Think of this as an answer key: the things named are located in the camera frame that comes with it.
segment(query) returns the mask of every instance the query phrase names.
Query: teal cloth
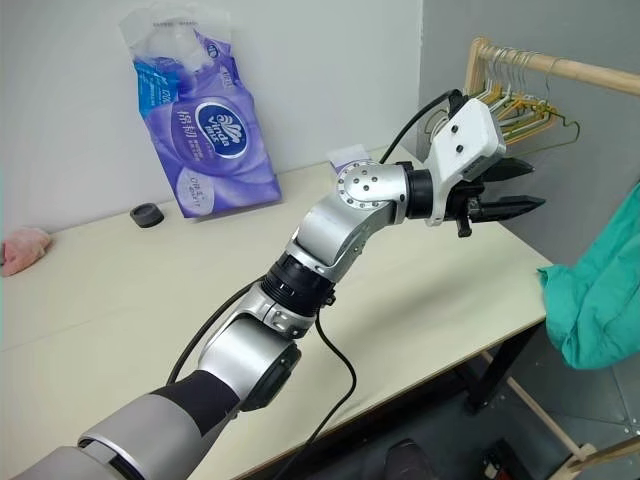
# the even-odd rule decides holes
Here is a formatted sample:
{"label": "teal cloth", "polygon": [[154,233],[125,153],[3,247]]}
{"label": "teal cloth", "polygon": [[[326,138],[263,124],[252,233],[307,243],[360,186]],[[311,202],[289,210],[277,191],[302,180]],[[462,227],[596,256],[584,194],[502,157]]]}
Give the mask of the teal cloth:
{"label": "teal cloth", "polygon": [[573,268],[539,272],[547,333],[567,364],[602,368],[640,351],[640,185]]}

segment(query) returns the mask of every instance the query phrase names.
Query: purple tissue package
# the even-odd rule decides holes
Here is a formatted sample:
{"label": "purple tissue package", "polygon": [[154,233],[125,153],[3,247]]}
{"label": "purple tissue package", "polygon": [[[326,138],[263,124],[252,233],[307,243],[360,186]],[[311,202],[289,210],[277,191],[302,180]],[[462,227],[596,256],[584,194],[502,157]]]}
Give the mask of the purple tissue package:
{"label": "purple tissue package", "polygon": [[197,5],[139,9],[120,25],[138,109],[185,217],[281,198],[228,25]]}

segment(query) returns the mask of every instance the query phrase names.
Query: tissue brand logo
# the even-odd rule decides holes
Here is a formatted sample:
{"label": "tissue brand logo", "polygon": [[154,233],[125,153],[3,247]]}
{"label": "tissue brand logo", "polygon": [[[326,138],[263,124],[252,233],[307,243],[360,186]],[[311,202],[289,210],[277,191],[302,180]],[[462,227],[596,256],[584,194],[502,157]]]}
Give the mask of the tissue brand logo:
{"label": "tissue brand logo", "polygon": [[220,55],[218,47],[216,47],[214,43],[210,43],[209,45],[207,45],[207,53],[211,58],[217,58],[218,55]]}
{"label": "tissue brand logo", "polygon": [[200,131],[214,150],[224,158],[236,158],[247,149],[247,131],[236,113],[217,103],[204,103],[196,109]]}

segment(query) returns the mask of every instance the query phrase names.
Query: wooden rod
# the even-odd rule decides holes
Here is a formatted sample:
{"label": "wooden rod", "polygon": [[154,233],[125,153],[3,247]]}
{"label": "wooden rod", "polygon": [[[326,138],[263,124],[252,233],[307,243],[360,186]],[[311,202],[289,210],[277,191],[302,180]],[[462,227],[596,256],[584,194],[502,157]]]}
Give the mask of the wooden rod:
{"label": "wooden rod", "polygon": [[[488,363],[493,362],[493,357],[486,350],[481,353],[482,358],[484,358]],[[542,422],[549,427],[549,430],[560,440],[565,447],[569,449],[569,451],[576,457],[579,461],[584,461],[587,456],[585,453],[580,450],[580,447],[576,445],[567,433],[562,430],[560,425],[558,425],[553,418],[549,416],[547,412],[545,412],[544,408],[540,406],[535,399],[527,393],[527,391],[520,386],[518,382],[515,381],[513,377],[507,378],[507,385],[511,387],[511,390],[515,392],[516,395],[520,397],[520,399],[535,413]]]}
{"label": "wooden rod", "polygon": [[[519,64],[518,59],[526,57],[526,55],[518,55],[518,52],[527,52],[522,52],[517,49],[507,50],[508,52],[503,55],[497,55],[501,51],[500,47],[485,44],[478,49],[478,55],[484,61],[494,61],[494,59],[499,57],[497,61],[500,63],[513,64],[514,59],[516,59],[516,65]],[[613,68],[598,67],[587,63],[575,62],[566,58],[552,57],[542,53],[534,53],[528,61],[526,61],[526,68],[556,77],[568,78],[570,80],[640,96],[640,75],[635,73],[614,70]]]}
{"label": "wooden rod", "polygon": [[586,460],[572,463],[569,465],[569,471],[581,472],[587,467],[611,462],[616,458],[626,457],[627,455],[638,452],[640,452],[640,437],[633,437],[589,455]]}

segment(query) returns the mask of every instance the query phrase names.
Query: table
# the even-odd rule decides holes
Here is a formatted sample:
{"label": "table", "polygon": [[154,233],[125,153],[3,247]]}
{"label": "table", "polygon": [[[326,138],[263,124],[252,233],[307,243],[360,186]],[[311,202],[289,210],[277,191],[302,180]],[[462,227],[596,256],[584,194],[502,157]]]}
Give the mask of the table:
{"label": "table", "polygon": [[[398,149],[391,160],[415,159]],[[169,202],[148,230],[126,213],[71,228],[5,279],[2,478],[162,385],[195,330],[267,271],[334,177],[327,163],[284,173],[281,203],[217,219],[185,220]],[[455,224],[406,221],[369,241],[323,310],[359,376],[329,428],[544,318],[536,268],[549,262],[499,224],[473,229],[458,239]],[[315,330],[299,346],[272,405],[232,422],[193,479],[228,479],[301,444],[347,390],[348,372]]]}

